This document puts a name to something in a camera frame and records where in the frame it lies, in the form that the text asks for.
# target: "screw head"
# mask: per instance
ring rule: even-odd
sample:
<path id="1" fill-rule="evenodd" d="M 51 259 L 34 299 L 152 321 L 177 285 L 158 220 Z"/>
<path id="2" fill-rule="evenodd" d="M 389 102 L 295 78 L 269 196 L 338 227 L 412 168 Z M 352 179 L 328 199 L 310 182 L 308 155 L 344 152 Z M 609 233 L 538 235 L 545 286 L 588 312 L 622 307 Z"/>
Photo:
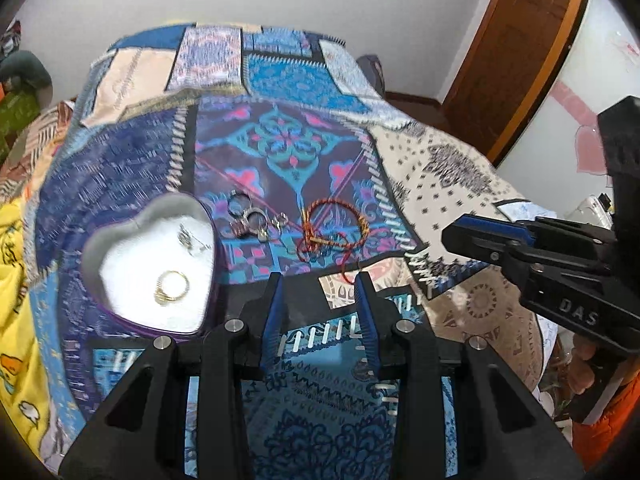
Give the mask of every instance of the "screw head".
<path id="1" fill-rule="evenodd" d="M 474 350 L 484 350 L 487 346 L 486 339 L 479 335 L 473 335 L 469 339 L 469 346 Z"/>
<path id="2" fill-rule="evenodd" d="M 408 319 L 401 319 L 396 323 L 396 328 L 403 334 L 408 334 L 414 330 L 415 324 L 413 321 L 409 321 Z"/>
<path id="3" fill-rule="evenodd" d="M 169 348 L 171 346 L 171 338 L 167 335 L 161 335 L 154 339 L 154 346 L 158 350 L 164 350 L 165 348 Z"/>
<path id="4" fill-rule="evenodd" d="M 241 319 L 230 319 L 225 323 L 225 330 L 228 332 L 240 332 L 244 328 L 244 322 Z"/>

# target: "yellow blanket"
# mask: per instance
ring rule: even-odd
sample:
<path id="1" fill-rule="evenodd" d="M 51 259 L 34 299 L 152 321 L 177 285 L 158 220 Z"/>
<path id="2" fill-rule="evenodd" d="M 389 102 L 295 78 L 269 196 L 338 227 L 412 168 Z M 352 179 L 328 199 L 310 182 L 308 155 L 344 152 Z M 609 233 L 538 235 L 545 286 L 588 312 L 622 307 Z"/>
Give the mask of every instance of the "yellow blanket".
<path id="1" fill-rule="evenodd" d="M 0 401 L 39 456 L 49 425 L 49 389 L 22 261 L 22 199 L 0 207 Z"/>

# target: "wooden door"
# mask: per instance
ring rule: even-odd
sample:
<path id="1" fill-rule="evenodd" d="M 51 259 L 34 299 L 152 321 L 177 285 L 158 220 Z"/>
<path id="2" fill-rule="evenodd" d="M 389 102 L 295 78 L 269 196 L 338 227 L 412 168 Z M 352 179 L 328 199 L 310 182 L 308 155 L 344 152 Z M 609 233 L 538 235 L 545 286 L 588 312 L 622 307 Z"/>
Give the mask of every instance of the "wooden door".
<path id="1" fill-rule="evenodd" d="M 457 137 L 492 161 L 514 141 L 566 46 L 581 1 L 491 1 L 443 105 Z M 527 97 L 531 102 L 523 113 Z M 522 116 L 513 127 L 517 115 Z"/>

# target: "red string bracelet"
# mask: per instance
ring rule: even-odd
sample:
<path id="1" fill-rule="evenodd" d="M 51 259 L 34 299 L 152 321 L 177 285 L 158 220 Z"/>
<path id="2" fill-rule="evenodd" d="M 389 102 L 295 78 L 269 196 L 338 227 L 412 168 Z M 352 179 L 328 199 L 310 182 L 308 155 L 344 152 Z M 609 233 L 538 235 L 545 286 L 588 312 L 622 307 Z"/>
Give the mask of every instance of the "red string bracelet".
<path id="1" fill-rule="evenodd" d="M 358 230 L 360 231 L 360 239 L 357 242 L 349 243 L 343 233 L 338 233 L 338 236 L 343 240 L 338 241 L 323 238 L 316 232 L 311 222 L 311 215 L 317 208 L 325 204 L 335 204 L 353 214 L 358 222 Z M 296 245 L 296 254 L 301 262 L 309 262 L 310 256 L 308 255 L 320 251 L 322 246 L 343 250 L 344 256 L 340 262 L 340 273 L 347 283 L 353 285 L 353 282 L 347 278 L 345 274 L 345 266 L 353 251 L 364 245 L 368 236 L 369 222 L 367 222 L 367 219 L 364 218 L 353 205 L 339 198 L 321 198 L 302 211 L 302 238 L 300 238 L 300 241 Z"/>

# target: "human hand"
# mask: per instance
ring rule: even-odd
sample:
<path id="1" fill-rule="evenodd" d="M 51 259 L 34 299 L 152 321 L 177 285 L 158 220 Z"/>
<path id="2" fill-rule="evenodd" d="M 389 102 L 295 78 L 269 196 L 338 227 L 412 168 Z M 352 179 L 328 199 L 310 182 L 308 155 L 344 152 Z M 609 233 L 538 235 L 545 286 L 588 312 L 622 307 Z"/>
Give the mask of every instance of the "human hand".
<path id="1" fill-rule="evenodd" d="M 569 387 L 575 394 L 581 395 L 587 388 L 593 386 L 595 375 L 587 361 L 594 356 L 597 349 L 596 343 L 581 335 L 574 335 L 573 357 L 569 363 L 567 378 Z M 630 367 L 622 380 L 621 386 L 633 381 L 640 371 L 640 356 L 630 357 L 629 361 Z"/>

